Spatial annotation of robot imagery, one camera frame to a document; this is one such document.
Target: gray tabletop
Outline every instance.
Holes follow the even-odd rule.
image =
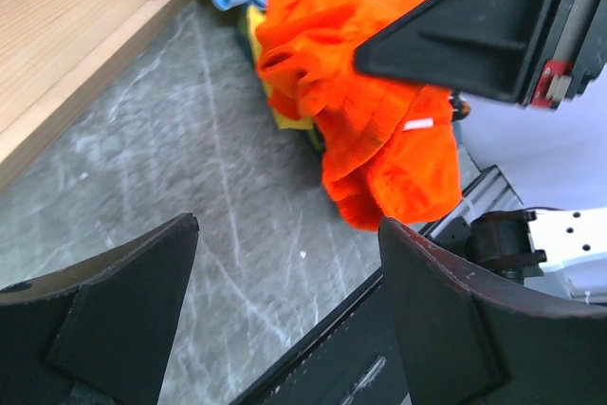
[[[208,5],[190,4],[0,196],[0,286],[120,245],[180,212],[200,242],[162,405],[224,405],[378,266],[300,136]],[[462,151],[463,181],[477,175]]]

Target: wooden board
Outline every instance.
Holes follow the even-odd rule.
[[[0,0],[0,193],[188,0]]]

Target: screw hole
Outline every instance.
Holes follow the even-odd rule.
[[[0,294],[11,294],[18,293],[20,291],[26,291],[31,288],[30,282],[19,282],[18,284],[7,286],[6,288],[0,289]]]

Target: cloth pile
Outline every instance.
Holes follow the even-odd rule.
[[[359,74],[354,50],[424,0],[213,0],[247,8],[257,74],[279,126],[318,128],[322,183],[343,218],[431,222],[461,201],[449,90]]]

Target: white tag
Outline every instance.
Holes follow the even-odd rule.
[[[405,123],[405,127],[402,129],[403,132],[407,130],[421,130],[422,128],[432,128],[434,127],[434,119],[419,119],[419,120],[409,120]]]

